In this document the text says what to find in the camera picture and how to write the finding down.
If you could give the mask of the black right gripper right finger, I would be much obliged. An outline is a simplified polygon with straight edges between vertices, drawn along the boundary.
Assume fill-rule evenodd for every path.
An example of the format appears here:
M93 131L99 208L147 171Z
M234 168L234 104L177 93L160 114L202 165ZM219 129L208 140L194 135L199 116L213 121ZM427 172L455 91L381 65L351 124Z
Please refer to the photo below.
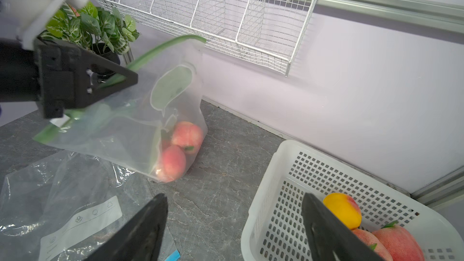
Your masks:
M302 217L314 261L380 261L382 259L312 193L305 193L303 197Z

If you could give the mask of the green printed zip-top bag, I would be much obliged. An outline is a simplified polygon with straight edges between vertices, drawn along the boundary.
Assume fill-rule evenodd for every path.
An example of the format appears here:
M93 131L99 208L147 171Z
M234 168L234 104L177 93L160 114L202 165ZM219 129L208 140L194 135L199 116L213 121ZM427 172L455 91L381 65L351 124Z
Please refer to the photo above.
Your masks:
M134 60L129 69L138 83L85 109L65 113L35 135L43 145L108 160L151 177L162 152L171 145L178 122L191 122L207 134L200 109L203 96L198 68L206 39L179 36Z

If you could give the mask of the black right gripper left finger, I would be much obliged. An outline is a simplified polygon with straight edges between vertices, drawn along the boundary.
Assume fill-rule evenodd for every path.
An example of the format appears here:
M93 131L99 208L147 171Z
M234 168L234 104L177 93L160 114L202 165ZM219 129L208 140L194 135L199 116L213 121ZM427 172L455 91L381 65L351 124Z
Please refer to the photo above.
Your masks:
M156 261L161 251L167 214L167 196L160 193L86 260Z

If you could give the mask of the pink peach back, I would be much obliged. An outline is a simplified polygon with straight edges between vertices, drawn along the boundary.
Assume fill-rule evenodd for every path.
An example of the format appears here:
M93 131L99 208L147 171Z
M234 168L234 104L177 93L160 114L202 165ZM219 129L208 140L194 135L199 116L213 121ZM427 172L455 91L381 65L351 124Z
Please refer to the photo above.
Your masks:
M392 255L388 252L386 247L375 237L372 233L356 228L352 230L352 233L357 236L365 245L367 245L372 251L382 257L385 261L393 261Z

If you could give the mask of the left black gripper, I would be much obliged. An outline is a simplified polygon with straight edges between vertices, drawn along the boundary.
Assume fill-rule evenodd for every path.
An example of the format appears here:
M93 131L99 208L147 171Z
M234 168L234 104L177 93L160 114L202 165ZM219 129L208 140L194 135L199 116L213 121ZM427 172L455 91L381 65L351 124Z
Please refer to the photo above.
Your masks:
M96 68L121 78L99 83ZM86 108L137 83L136 72L65 41L35 39L32 52L1 39L1 102L39 100L45 119L61 118L67 109Z

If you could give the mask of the yellow mango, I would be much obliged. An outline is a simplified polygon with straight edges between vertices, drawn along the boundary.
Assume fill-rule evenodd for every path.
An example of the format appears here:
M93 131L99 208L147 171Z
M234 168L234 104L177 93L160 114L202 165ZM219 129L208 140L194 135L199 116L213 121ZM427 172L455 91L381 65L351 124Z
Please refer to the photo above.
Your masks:
M331 193L324 198L323 204L350 230L361 225L361 209L351 196Z

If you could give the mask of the pink peach with leaf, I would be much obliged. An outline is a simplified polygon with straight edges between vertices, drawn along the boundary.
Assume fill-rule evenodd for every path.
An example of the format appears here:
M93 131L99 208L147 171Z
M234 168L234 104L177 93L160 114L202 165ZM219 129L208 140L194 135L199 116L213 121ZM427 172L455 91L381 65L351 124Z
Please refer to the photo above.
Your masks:
M204 139L203 130L191 122L178 122L171 137L171 145L178 146L187 155L196 154Z

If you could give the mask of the clear blue-zipper bag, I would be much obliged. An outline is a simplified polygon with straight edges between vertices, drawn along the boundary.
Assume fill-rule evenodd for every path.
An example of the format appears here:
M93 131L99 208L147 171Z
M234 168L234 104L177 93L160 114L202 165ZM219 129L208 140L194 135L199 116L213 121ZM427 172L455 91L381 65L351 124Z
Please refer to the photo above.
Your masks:
M51 155L2 182L1 259L82 261L152 198L142 174L79 153Z

